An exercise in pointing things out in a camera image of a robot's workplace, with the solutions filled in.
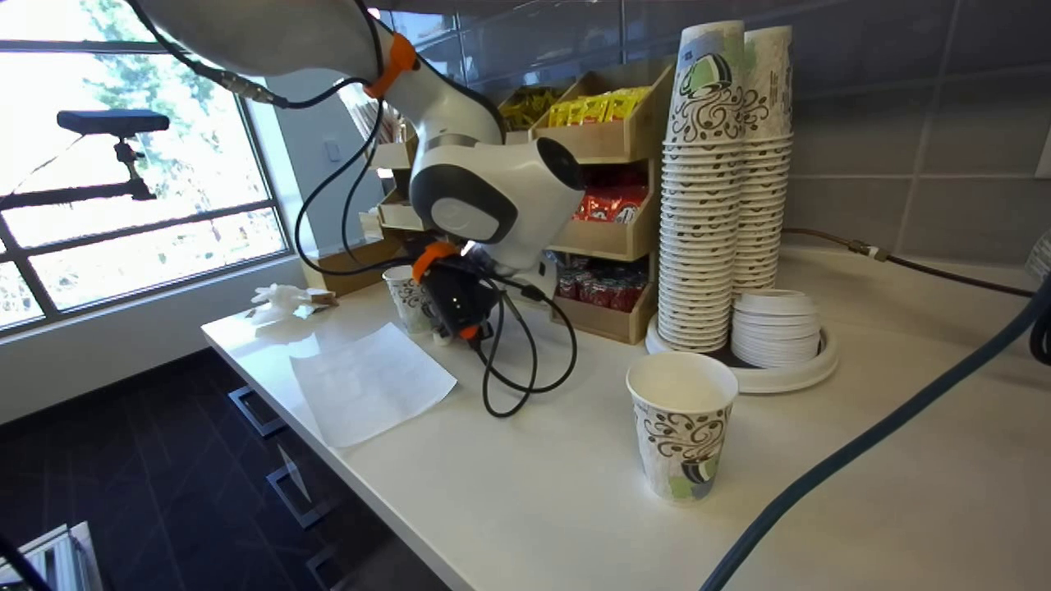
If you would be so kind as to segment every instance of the white paper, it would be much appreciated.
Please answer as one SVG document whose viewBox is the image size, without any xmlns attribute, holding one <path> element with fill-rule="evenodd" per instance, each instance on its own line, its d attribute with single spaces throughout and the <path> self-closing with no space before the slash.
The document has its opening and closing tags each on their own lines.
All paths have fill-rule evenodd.
<svg viewBox="0 0 1051 591">
<path fill-rule="evenodd" d="M 340 353 L 291 357 L 298 386 L 327 447 L 364 444 L 442 400 L 457 378 L 398 325 Z"/>
</svg>

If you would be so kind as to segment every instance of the power cord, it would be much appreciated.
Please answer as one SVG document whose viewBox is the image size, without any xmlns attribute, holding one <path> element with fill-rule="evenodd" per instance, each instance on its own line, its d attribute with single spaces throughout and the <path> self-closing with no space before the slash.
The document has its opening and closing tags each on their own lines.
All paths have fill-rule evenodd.
<svg viewBox="0 0 1051 591">
<path fill-rule="evenodd" d="M 137 5 L 137 0 L 129 0 L 129 2 L 133 2 L 136 16 L 141 20 L 141 26 L 159 38 L 159 46 L 168 48 L 179 63 L 183 63 L 183 66 L 195 67 L 198 75 L 217 81 L 217 84 L 222 84 L 222 88 L 231 88 L 231 90 L 236 90 L 236 95 L 245 95 L 245 98 L 253 98 L 253 100 L 267 100 L 267 106 L 275 106 L 275 108 L 313 108 L 313 106 L 320 106 L 320 100 L 332 98 L 334 90 L 342 90 L 344 84 L 372 84 L 372 77 L 342 77 L 342 81 L 327 84 L 326 90 L 314 90 L 313 98 L 286 98 L 286 95 L 279 95 L 279 90 L 274 90 L 274 88 L 267 88 L 267 84 L 259 84 L 259 81 L 253 81 L 253 77 L 245 77 L 245 75 L 240 75 L 240 71 L 213 67 L 213 66 L 195 59 L 181 42 L 173 42 L 168 32 L 160 32 L 160 30 L 156 26 L 156 20 Z M 367 32 L 372 32 L 373 71 L 382 71 L 382 67 L 385 67 L 385 55 L 382 55 L 382 38 L 378 38 L 373 20 L 367 16 L 367 5 L 364 5 L 360 0 L 354 0 L 354 5 L 360 8 L 364 21 L 372 21 Z M 360 180 L 364 180 L 364 171 L 367 171 L 367 163 L 372 163 L 372 156 L 373 156 L 373 144 L 378 144 L 382 122 L 385 122 L 385 98 L 378 98 L 378 116 L 373 116 L 373 122 L 372 122 L 367 139 L 360 140 L 360 146 L 359 146 L 344 163 L 340 163 L 323 182 L 314 182 L 314 188 L 309 191 L 309 197 L 302 199 L 302 206 L 295 210 L 295 221 L 291 221 L 291 248 L 295 248 L 295 256 L 298 256 L 302 264 L 309 264 L 309 270 L 314 270 L 314 271 L 323 271 L 323 274 L 360 274 L 360 271 L 378 271 L 378 270 L 387 270 L 387 264 L 411 263 L 411 256 L 401 256 L 401 259 L 385 259 L 385 263 L 354 264 L 354 270 L 326 270 L 326 264 L 323 264 L 320 259 L 313 259 L 313 256 L 307 251 L 307 246 L 302 246 L 302 224 L 307 224 L 309 210 L 314 206 L 314 199 L 326 192 L 327 182 L 334 182 L 344 171 L 350 171 L 350 166 L 364 156 L 364 163 L 359 166 L 359 177 L 350 180 L 350 191 L 349 191 L 349 197 L 344 197 L 344 202 L 342 202 L 342 217 L 340 217 L 340 224 L 342 224 L 342 234 L 340 234 L 340 235 L 342 235 L 342 246 L 344 246 L 344 251 L 354 256 L 350 240 L 349 240 L 349 217 L 350 217 L 354 192 L 359 192 L 359 188 L 360 188 Z"/>
<path fill-rule="evenodd" d="M 569 379 L 569 375 L 573 375 L 575 364 L 578 364 L 578 334 L 575 334 L 575 325 L 573 325 L 573 318 L 565 316 L 565 309 L 563 309 L 556 297 L 548 297 L 541 288 L 526 284 L 526 283 L 515 283 L 515 279 L 509 279 L 509 274 L 485 274 L 485 284 L 500 292 L 500 303 L 496 303 L 496 329 L 494 329 L 490 353 L 483 350 L 483 342 L 473 342 L 473 350 L 476 350 L 480 360 L 485 364 L 485 371 L 483 371 L 483 404 L 485 404 L 485 410 L 490 410 L 494 417 L 502 421 L 502 417 L 519 413 L 519 410 L 529 404 L 529 398 L 548 394 L 548 391 L 556 391 L 556 386 L 563 386 L 563 383 Z M 569 334 L 569 364 L 565 364 L 565 371 L 563 371 L 553 383 L 535 383 L 535 375 L 538 375 L 535 334 L 532 334 L 526 316 L 519 311 L 515 297 L 512 297 L 505 288 L 500 288 L 500 284 L 512 284 L 512 288 L 519 288 L 526 297 L 545 303 L 545 304 L 563 318 L 565 334 Z M 519 329 L 521 329 L 521 334 L 526 334 L 526 342 L 529 342 L 529 379 L 526 379 L 526 383 L 505 378 L 505 375 L 496 368 L 496 353 L 500 353 L 500 342 L 502 342 L 502 329 L 505 329 L 505 309 L 515 316 L 515 320 L 519 320 Z M 490 379 L 494 379 L 494 378 L 496 378 L 500 383 L 519 391 L 519 400 L 515 400 L 512 406 L 500 410 L 500 406 L 494 404 L 494 391 L 490 391 Z"/>
<path fill-rule="evenodd" d="M 958 274 L 958 271 L 949 271 L 949 270 L 923 264 L 923 263 L 896 256 L 896 251 L 890 251 L 884 246 L 875 246 L 875 244 L 865 244 L 865 240 L 848 240 L 848 235 L 812 228 L 812 227 L 786 227 L 782 234 L 798 234 L 798 235 L 814 235 L 814 240 L 826 240 L 826 244 L 837 244 L 837 246 L 843 246 L 852 251 L 860 251 L 868 259 L 893 263 L 893 264 L 902 264 L 902 270 L 913 270 L 913 271 L 923 271 L 923 274 L 936 274 L 936 279 L 949 279 L 949 283 L 958 283 L 958 284 L 972 284 L 972 288 L 988 288 L 988 292 L 1017 294 L 1017 297 L 1030 297 L 1035 294 L 1027 288 L 1014 288 L 1014 284 L 985 283 L 985 279 L 976 279 L 976 274 Z M 1030 350 L 1035 360 L 1051 364 L 1051 311 L 1035 318 L 1030 334 L 1027 334 L 1027 350 Z"/>
<path fill-rule="evenodd" d="M 141 8 L 137 0 L 129 0 L 129 2 L 133 2 L 133 8 L 136 8 L 137 21 L 141 21 L 141 26 L 159 38 L 159 46 L 168 48 L 179 63 L 183 63 L 183 66 L 195 67 L 198 75 L 217 81 L 217 84 L 222 84 L 222 88 L 231 88 L 231 90 L 236 90 L 236 95 L 245 95 L 245 98 L 253 98 L 253 100 L 267 100 L 267 106 L 275 106 L 275 108 L 313 108 L 313 106 L 320 106 L 320 100 L 332 98 L 334 90 L 342 90 L 344 84 L 367 84 L 367 81 L 372 81 L 372 77 L 340 77 L 340 81 L 332 81 L 326 90 L 314 90 L 314 95 L 309 95 L 309 98 L 286 98 L 286 95 L 279 95 L 279 90 L 274 90 L 274 88 L 267 88 L 267 84 L 259 84 L 259 81 L 253 81 L 253 77 L 245 77 L 245 75 L 240 75 L 240 71 L 233 71 L 233 67 L 217 67 L 217 66 L 208 66 L 208 63 L 195 59 L 181 42 L 173 42 L 168 32 L 159 30 L 159 21 Z"/>
<path fill-rule="evenodd" d="M 854 437 L 848 447 L 812 465 L 806 475 L 798 475 L 782 496 L 774 496 L 759 519 L 735 539 L 735 543 L 722 556 L 716 570 L 702 582 L 702 591 L 719 591 L 735 566 L 752 556 L 752 547 L 762 541 L 762 535 L 812 488 L 818 488 L 828 475 L 833 475 L 842 465 L 854 461 L 860 454 L 875 449 L 879 440 L 887 440 L 893 430 L 910 423 L 920 410 L 936 404 L 949 386 L 976 375 L 985 360 L 1002 353 L 1026 329 L 1030 329 L 1039 318 L 1051 316 L 1051 274 L 1043 274 L 1043 284 L 1035 292 L 1035 297 L 981 348 L 976 348 L 968 357 L 954 364 L 947 375 L 938 375 L 932 383 L 925 383 L 918 398 L 899 404 L 893 413 L 887 413 L 879 423 Z"/>
</svg>

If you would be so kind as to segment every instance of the black cable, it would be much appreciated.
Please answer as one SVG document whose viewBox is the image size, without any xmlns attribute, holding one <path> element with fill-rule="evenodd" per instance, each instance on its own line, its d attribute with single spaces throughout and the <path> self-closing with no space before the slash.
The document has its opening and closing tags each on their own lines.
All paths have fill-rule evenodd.
<svg viewBox="0 0 1051 591">
<path fill-rule="evenodd" d="M 332 81 L 326 90 L 314 90 L 313 98 L 286 98 L 240 71 L 231 71 L 231 67 L 213 67 L 202 59 L 195 59 L 181 42 L 168 38 L 168 32 L 159 30 L 159 21 L 137 5 L 137 0 L 129 0 L 137 21 L 159 38 L 160 48 L 168 48 L 179 63 L 183 63 L 187 67 L 195 67 L 198 75 L 236 90 L 236 95 L 245 95 L 253 100 L 267 100 L 267 106 L 275 106 L 275 108 L 313 108 L 326 98 L 332 98 L 334 90 L 342 90 L 344 84 L 367 84 L 367 77 L 340 77 Z"/>
<path fill-rule="evenodd" d="M 494 343 L 490 343 L 490 357 L 485 357 L 485 350 L 483 350 L 483 342 L 476 342 L 473 343 L 473 350 L 483 357 L 483 364 L 485 364 L 485 371 L 483 371 L 483 404 L 485 404 L 485 410 L 490 410 L 490 417 L 500 417 L 500 421 L 505 421 L 505 417 L 515 417 L 526 404 L 529 404 L 529 386 L 535 383 L 535 371 L 538 371 L 538 357 L 535 357 L 535 342 L 532 342 L 532 334 L 529 334 L 529 383 L 521 386 L 521 398 L 509 406 L 509 410 L 500 410 L 496 404 L 494 404 L 494 394 L 490 394 L 490 378 L 496 375 L 496 353 L 500 353 L 500 342 L 502 342 L 502 311 L 505 309 L 505 292 L 496 297 L 496 329 L 494 329 Z"/>
<path fill-rule="evenodd" d="M 938 279 L 964 283 L 964 284 L 976 284 L 976 288 L 988 288 L 988 292 L 1005 292 L 1005 294 L 1020 294 L 1020 297 L 1030 297 L 1030 294 L 1035 294 L 1035 292 L 1027 292 L 1027 288 L 1014 288 L 1014 284 L 985 283 L 985 279 L 947 271 L 947 270 L 936 270 L 936 264 L 923 264 L 923 263 L 902 259 L 902 256 L 896 256 L 896 251 L 890 251 L 890 248 L 884 248 L 884 246 L 875 246 L 875 244 L 865 244 L 865 240 L 848 240 L 848 235 L 826 234 L 826 228 L 786 227 L 782 234 L 818 235 L 818 240 L 826 240 L 826 244 L 837 244 L 837 246 L 843 246 L 843 248 L 852 248 L 852 251 L 860 251 L 860 256 L 868 256 L 868 259 L 908 264 L 908 270 L 913 270 L 913 271 L 938 274 Z"/>
<path fill-rule="evenodd" d="M 925 274 L 936 274 L 936 279 L 949 279 L 949 283 L 958 283 L 958 284 L 976 284 L 976 288 L 1017 294 L 1017 297 L 1030 297 L 1035 294 L 1027 288 L 1014 288 L 1014 284 L 985 283 L 985 279 L 976 279 L 976 274 L 958 274 L 958 271 L 947 271 L 947 270 L 936 270 L 936 264 L 923 264 L 918 259 L 902 259 L 902 256 L 896 256 L 890 248 L 879 248 L 875 244 L 865 244 L 865 240 L 843 240 L 843 235 L 807 228 L 807 227 L 786 227 L 782 234 L 818 235 L 818 240 L 837 244 L 837 246 L 852 248 L 852 251 L 860 251 L 868 259 L 893 263 L 893 264 L 902 264 L 902 270 L 913 270 L 913 271 L 925 271 Z M 1030 350 L 1035 360 L 1051 364 L 1051 311 L 1043 311 L 1030 325 L 1027 350 Z"/>
<path fill-rule="evenodd" d="M 6 541 L 0 535 L 0 559 L 22 576 L 22 583 L 29 583 L 34 591 L 50 591 L 50 583 L 43 582 L 43 573 L 25 560 L 25 556 L 19 547 L 13 547 L 13 541 Z"/>
<path fill-rule="evenodd" d="M 565 364 L 565 371 L 563 371 L 553 383 L 529 386 L 529 394 L 557 391 L 557 386 L 573 378 L 573 371 L 575 371 L 575 364 L 578 364 L 578 350 L 580 350 L 578 330 L 573 329 L 573 318 L 565 316 L 565 309 L 563 309 L 556 297 L 548 297 L 548 294 L 545 294 L 541 288 L 535 288 L 535 284 L 515 283 L 515 279 L 509 279 L 509 274 L 500 274 L 496 283 L 505 283 L 505 284 L 521 288 L 526 297 L 545 303 L 545 304 L 563 318 L 563 325 L 565 325 L 565 330 L 569 330 L 569 364 Z M 512 391 L 521 391 L 521 383 L 515 383 L 512 378 L 505 378 L 500 368 L 494 368 L 494 378 L 502 379 L 502 383 L 512 386 Z"/>
<path fill-rule="evenodd" d="M 1051 274 L 1043 274 L 1043 284 L 1039 294 L 981 348 L 976 348 L 968 357 L 954 364 L 947 375 L 938 375 L 932 383 L 925 383 L 918 398 L 890 410 L 879 423 L 854 437 L 848 447 L 833 449 L 828 458 L 812 465 L 806 475 L 798 475 L 782 496 L 774 496 L 759 519 L 735 539 L 735 543 L 722 556 L 716 570 L 702 582 L 702 591 L 719 591 L 735 566 L 752 556 L 752 547 L 762 541 L 762 535 L 814 485 L 821 485 L 828 475 L 833 475 L 842 465 L 854 461 L 860 454 L 887 440 L 893 430 L 910 423 L 920 410 L 936 404 L 949 386 L 976 375 L 985 360 L 1002 353 L 1017 334 L 1026 334 L 1027 325 L 1039 318 L 1047 320 L 1051 316 Z"/>
<path fill-rule="evenodd" d="M 354 166 L 360 162 L 364 152 L 372 152 L 372 140 L 378 139 L 382 131 L 382 108 L 378 108 L 378 119 L 372 122 L 367 129 L 367 139 L 360 140 L 360 146 L 344 162 L 340 163 L 320 188 L 309 191 L 309 197 L 302 199 L 302 206 L 295 210 L 295 224 L 291 224 L 291 246 L 295 246 L 295 256 L 302 259 L 302 264 L 323 271 L 323 274 L 360 274 L 360 271 L 373 271 L 373 270 L 387 270 L 387 264 L 398 264 L 398 263 L 411 263 L 411 256 L 403 259 L 385 259 L 385 263 L 372 263 L 372 264 L 354 264 L 354 270 L 326 270 L 323 263 L 314 263 L 307 246 L 302 246 L 302 224 L 307 224 L 307 214 L 313 210 L 313 202 L 326 192 L 326 188 L 342 177 L 349 166 Z"/>
<path fill-rule="evenodd" d="M 485 283 L 494 292 L 500 292 L 500 297 L 496 297 L 496 329 L 494 329 L 490 353 L 483 350 L 483 342 L 473 342 L 473 350 L 480 353 L 480 360 L 483 360 L 483 368 L 485 368 L 485 371 L 483 371 L 483 404 L 485 404 L 485 410 L 490 410 L 494 417 L 512 417 L 512 413 L 519 413 L 519 410 L 529 404 L 532 394 L 548 394 L 548 391 L 556 391 L 556 386 L 563 386 L 563 383 L 569 379 L 569 375 L 573 375 L 575 364 L 578 364 L 578 334 L 575 334 L 575 329 L 573 329 L 573 318 L 569 318 L 569 316 L 557 309 L 557 303 L 548 297 L 541 288 L 535 288 L 535 284 L 529 284 L 529 283 L 515 283 L 515 279 L 500 274 L 500 271 L 490 271 L 490 264 L 462 264 L 462 270 L 473 270 L 473 271 L 480 274 L 480 283 Z M 526 297 L 532 297 L 532 303 L 545 303 L 545 304 L 565 320 L 565 330 L 569 330 L 569 364 L 565 364 L 565 371 L 563 371 L 553 383 L 535 383 L 535 378 L 538 378 L 538 343 L 535 343 L 535 334 L 532 334 L 526 316 L 519 311 L 519 304 L 512 303 L 512 294 L 509 294 L 505 288 L 500 288 L 500 283 L 519 288 L 519 292 L 521 292 Z M 505 375 L 496 368 L 500 343 L 502 343 L 502 330 L 505 330 L 505 309 L 515 316 L 515 320 L 519 320 L 519 329 L 521 329 L 521 334 L 526 334 L 526 342 L 529 342 L 529 379 L 526 379 L 526 383 L 505 378 Z M 509 410 L 496 410 L 494 394 L 490 394 L 490 379 L 494 379 L 494 378 L 502 379 L 509 391 L 519 394 L 519 400 L 515 400 Z"/>
<path fill-rule="evenodd" d="M 350 206 L 354 206 L 354 192 L 359 192 L 359 188 L 360 188 L 360 180 L 364 180 L 364 171 L 372 171 L 373 146 L 378 146 L 378 144 L 372 144 L 372 146 L 364 152 L 364 163 L 359 166 L 359 177 L 354 177 L 354 182 L 349 188 L 349 197 L 342 199 L 340 240 L 342 240 L 342 248 L 344 248 L 350 259 L 359 259 L 359 256 L 354 256 L 354 246 L 350 246 Z"/>
<path fill-rule="evenodd" d="M 985 279 L 947 271 L 947 270 L 936 270 L 936 264 L 923 264 L 923 263 L 902 259 L 902 256 L 896 256 L 896 251 L 884 251 L 884 259 L 893 263 L 893 264 L 908 264 L 908 270 L 913 270 L 913 271 L 938 274 L 938 279 L 964 283 L 964 284 L 976 284 L 976 288 L 988 288 L 988 292 L 1005 292 L 1005 294 L 1017 294 L 1017 297 L 1030 297 L 1030 294 L 1035 294 L 1035 292 L 1027 292 L 1027 288 L 997 284 L 997 283 L 985 283 Z"/>
</svg>

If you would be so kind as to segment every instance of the stack of paper cups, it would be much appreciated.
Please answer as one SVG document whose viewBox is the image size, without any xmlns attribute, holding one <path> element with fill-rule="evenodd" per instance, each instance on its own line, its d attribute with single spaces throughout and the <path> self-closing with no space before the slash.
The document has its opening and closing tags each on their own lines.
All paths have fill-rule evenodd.
<svg viewBox="0 0 1051 591">
<path fill-rule="evenodd" d="M 770 288 L 780 274 L 782 217 L 791 162 L 791 30 L 747 32 L 738 88 L 741 191 L 733 288 Z"/>
<path fill-rule="evenodd" d="M 656 334 L 669 348 L 726 343 L 741 163 L 738 88 L 741 21 L 688 26 L 659 163 Z"/>
</svg>

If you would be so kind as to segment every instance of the white countertop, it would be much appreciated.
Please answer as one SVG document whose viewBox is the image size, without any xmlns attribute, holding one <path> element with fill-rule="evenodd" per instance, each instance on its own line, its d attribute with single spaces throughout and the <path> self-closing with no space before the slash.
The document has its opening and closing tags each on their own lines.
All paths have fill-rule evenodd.
<svg viewBox="0 0 1051 591">
<path fill-rule="evenodd" d="M 512 421 L 483 410 L 469 350 L 427 343 L 459 386 L 378 440 L 332 449 L 309 398 L 340 375 L 291 375 L 290 353 L 344 350 L 382 329 L 393 316 L 382 284 L 263 334 L 240 316 L 203 330 L 450 586 L 662 591 L 699 586 L 772 496 L 1026 304 L 831 248 L 786 248 L 782 284 L 821 304 L 842 368 L 812 391 L 738 398 L 716 488 L 681 505 L 637 470 L 620 379 L 637 343 L 580 334 L 573 379 Z M 556 375 L 563 330 L 541 348 Z M 1047 421 L 1051 371 L 1017 343 L 800 500 L 730 586 L 1043 586 Z"/>
</svg>

